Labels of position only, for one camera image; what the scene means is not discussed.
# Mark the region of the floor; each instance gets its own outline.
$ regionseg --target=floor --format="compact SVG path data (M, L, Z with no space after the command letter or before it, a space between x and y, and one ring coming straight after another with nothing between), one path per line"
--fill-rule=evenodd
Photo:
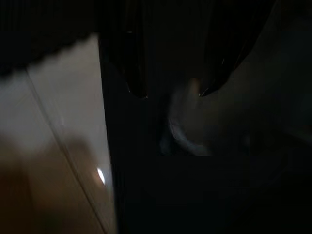
M44 233L117 233L97 36L1 80L0 98L0 164L23 165Z

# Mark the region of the grout line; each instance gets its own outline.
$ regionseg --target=grout line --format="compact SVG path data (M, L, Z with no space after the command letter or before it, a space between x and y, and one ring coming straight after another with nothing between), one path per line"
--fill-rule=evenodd
M25 69L25 71L26 71L26 74L27 74L27 82L28 82L29 88L31 89L32 94L34 95L34 98L36 100L36 103L39 106L39 109L41 111L41 114L43 115L43 118L47 121L47 123L48 123L48 125L49 125L49 127L50 127L50 129L52 131L52 135L53 135L53 137L55 138L55 140L57 142L57 145L60 147L61 151L64 153L65 159L66 159L66 161L67 161L67 163L68 163L68 165L70 167L70 170L74 174L74 177L75 177L76 181L78 182L78 185L81 187L82 192L84 193L84 195L85 195L85 197L87 199L87 202L90 204L91 209L92 209L93 213L95 214L96 219L98 220L99 225L100 225L103 233L104 234L108 234L108 232L106 231L106 229L104 228L104 225L102 224L102 222L100 220L100 217L99 217L99 215L97 213L97 209L95 208L94 203L91 201L91 198L88 196L88 193L87 193L86 189L84 188L81 179L79 178L79 173L76 171L76 168L75 168L74 163L72 162L72 160L71 160L71 158L69 156L69 152L68 152L66 146L64 145L64 143L62 142L61 138L59 137L56 129L54 128L54 126L52 124L51 119L49 118L49 115L48 115L46 109L44 108L44 105L43 105L43 103L41 101L41 98L40 98L38 92L36 91L35 86L34 86L32 80L30 78L28 70Z

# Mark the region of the tile floor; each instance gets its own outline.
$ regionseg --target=tile floor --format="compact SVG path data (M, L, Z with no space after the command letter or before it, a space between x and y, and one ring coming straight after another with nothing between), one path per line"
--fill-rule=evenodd
M1 81L0 99L0 140L36 210L62 223L54 233L117 233L96 35Z

